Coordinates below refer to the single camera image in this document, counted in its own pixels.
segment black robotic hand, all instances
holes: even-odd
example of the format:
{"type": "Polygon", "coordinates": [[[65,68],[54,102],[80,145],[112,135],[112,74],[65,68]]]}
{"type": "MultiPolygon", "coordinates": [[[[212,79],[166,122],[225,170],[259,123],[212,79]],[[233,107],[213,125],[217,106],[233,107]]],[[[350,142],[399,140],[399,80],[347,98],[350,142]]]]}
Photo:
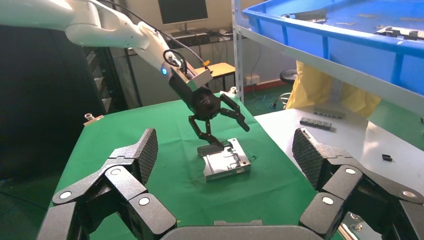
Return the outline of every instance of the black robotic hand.
{"type": "Polygon", "coordinates": [[[211,90],[202,86],[193,92],[191,100],[189,108],[194,115],[189,116],[188,121],[199,139],[206,140],[209,144],[215,144],[224,149],[224,145],[211,133],[210,120],[218,114],[235,119],[246,132],[250,130],[245,123],[245,116],[240,112],[240,106],[227,95],[222,94],[220,97],[216,97],[211,90]],[[221,107],[221,102],[227,104],[232,110],[221,107]],[[206,132],[200,130],[195,120],[205,122],[206,132]]]}

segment power outlet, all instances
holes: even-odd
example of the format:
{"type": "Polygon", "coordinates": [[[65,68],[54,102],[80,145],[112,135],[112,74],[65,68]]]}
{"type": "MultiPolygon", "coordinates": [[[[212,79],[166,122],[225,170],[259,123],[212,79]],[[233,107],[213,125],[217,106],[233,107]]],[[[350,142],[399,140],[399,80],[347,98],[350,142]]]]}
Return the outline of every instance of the power outlet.
{"type": "Polygon", "coordinates": [[[259,76],[258,75],[252,75],[252,76],[246,76],[244,78],[244,85],[250,86],[250,85],[257,85],[259,84],[259,76]]]}

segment floor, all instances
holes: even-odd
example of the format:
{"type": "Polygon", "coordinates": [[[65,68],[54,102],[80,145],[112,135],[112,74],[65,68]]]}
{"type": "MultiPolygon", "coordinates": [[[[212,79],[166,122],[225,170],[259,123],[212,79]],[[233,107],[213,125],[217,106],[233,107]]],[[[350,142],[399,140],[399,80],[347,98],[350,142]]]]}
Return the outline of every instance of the floor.
{"type": "MultiPolygon", "coordinates": [[[[254,116],[278,111],[283,105],[277,101],[275,110],[271,104],[288,92],[290,85],[248,92],[244,105],[254,116]]],[[[369,120],[424,151],[424,124],[420,116],[383,100],[369,120]]],[[[0,182],[0,239],[35,239],[60,176],[56,172],[24,181],[0,182]]]]}

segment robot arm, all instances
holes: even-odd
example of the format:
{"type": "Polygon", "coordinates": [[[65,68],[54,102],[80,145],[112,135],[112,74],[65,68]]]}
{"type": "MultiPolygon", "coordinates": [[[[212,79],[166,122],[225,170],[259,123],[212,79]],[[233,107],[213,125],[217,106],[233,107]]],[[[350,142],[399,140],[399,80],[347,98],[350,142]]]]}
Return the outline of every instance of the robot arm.
{"type": "Polygon", "coordinates": [[[210,120],[218,113],[236,119],[245,131],[249,127],[240,107],[229,97],[216,97],[204,87],[212,80],[205,67],[196,70],[185,60],[179,61],[169,49],[160,31],[141,21],[137,25],[123,13],[96,0],[3,0],[0,24],[16,27],[35,27],[64,31],[74,44],[87,47],[133,48],[168,79],[169,86],[187,104],[194,115],[189,122],[200,139],[222,144],[211,134],[210,120]],[[221,108],[221,101],[232,110],[221,108]],[[201,132],[195,120],[206,123],[201,132]]]}

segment red object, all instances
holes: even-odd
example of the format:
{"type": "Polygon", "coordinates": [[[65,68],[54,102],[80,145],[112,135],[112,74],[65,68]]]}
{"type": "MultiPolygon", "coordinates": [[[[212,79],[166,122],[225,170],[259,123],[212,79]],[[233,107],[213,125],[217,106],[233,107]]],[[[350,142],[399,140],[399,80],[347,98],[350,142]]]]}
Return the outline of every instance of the red object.
{"type": "Polygon", "coordinates": [[[261,83],[261,84],[245,86],[244,92],[250,93],[250,92],[252,92],[252,90],[259,91],[259,90],[274,88],[274,87],[278,87],[278,86],[282,86],[282,85],[286,85],[286,84],[287,83],[285,83],[283,81],[269,81],[269,82],[264,82],[264,83],[261,83]]]}

